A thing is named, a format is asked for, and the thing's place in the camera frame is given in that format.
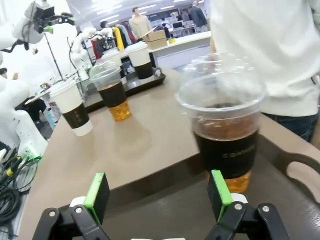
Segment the white sweater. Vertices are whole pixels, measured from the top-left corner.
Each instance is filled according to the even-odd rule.
[[[266,83],[269,97],[262,111],[316,114],[320,34],[312,8],[320,12],[320,0],[212,0],[211,5],[216,51],[248,56]]]
[[[129,25],[136,39],[141,38],[152,29],[150,22],[145,15],[140,15],[140,17],[133,16],[129,19]]]

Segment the cardboard box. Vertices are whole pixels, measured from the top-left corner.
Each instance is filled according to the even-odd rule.
[[[164,30],[154,31],[155,28],[151,29],[141,38],[146,42],[148,48],[158,49],[168,45],[167,38]]]
[[[166,38],[155,40],[155,41],[147,41],[146,44],[148,45],[148,48],[151,50],[162,48],[168,45]]]

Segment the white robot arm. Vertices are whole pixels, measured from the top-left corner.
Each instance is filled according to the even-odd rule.
[[[85,40],[94,40],[102,39],[104,37],[113,37],[112,28],[106,27],[100,31],[96,31],[94,27],[86,27],[83,29],[83,32],[77,35],[72,43],[70,58],[78,70],[80,78],[82,80],[86,80],[89,78],[88,74],[86,73],[86,68],[90,67],[90,59],[86,52],[86,50],[82,46],[82,42]]]
[[[8,32],[0,27],[0,64],[3,61],[2,52],[11,53],[15,46],[24,45],[26,50],[29,44],[41,41],[45,31],[50,31],[55,24],[69,23],[74,25],[72,15],[62,13],[55,15],[55,9],[46,0],[33,1],[22,18],[14,25],[13,31]],[[43,154],[48,142],[39,133],[37,127],[26,111],[15,110],[30,95],[30,89],[24,81],[8,80],[0,76],[0,125],[8,129],[15,129],[20,139],[18,153],[22,154],[26,148],[32,148],[38,154]],[[1,141],[10,147],[15,147],[10,139]]]

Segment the orange liquid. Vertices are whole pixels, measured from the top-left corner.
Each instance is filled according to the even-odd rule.
[[[126,120],[131,116],[130,108],[128,105],[128,101],[125,100],[118,106],[109,107],[109,110],[115,121],[120,122]]]
[[[225,183],[230,193],[242,194],[248,189],[250,179],[251,171],[247,172],[245,175],[238,178],[225,179]]]

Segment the counter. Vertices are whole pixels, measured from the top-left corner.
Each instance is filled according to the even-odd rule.
[[[209,52],[211,31],[200,32],[178,37],[175,43],[156,49],[148,49],[152,65],[156,67],[175,68],[191,62]],[[121,52],[121,58],[128,57],[126,51]]]
[[[25,205],[21,239],[32,239],[44,209],[85,196],[95,173],[105,172],[110,189],[115,189],[198,154],[190,122],[174,96],[184,76],[167,68],[163,72],[164,85],[128,99],[132,117],[123,122],[114,122],[103,108],[90,114],[93,130],[76,137],[60,119]],[[287,152],[320,162],[320,151],[265,116],[260,133]]]

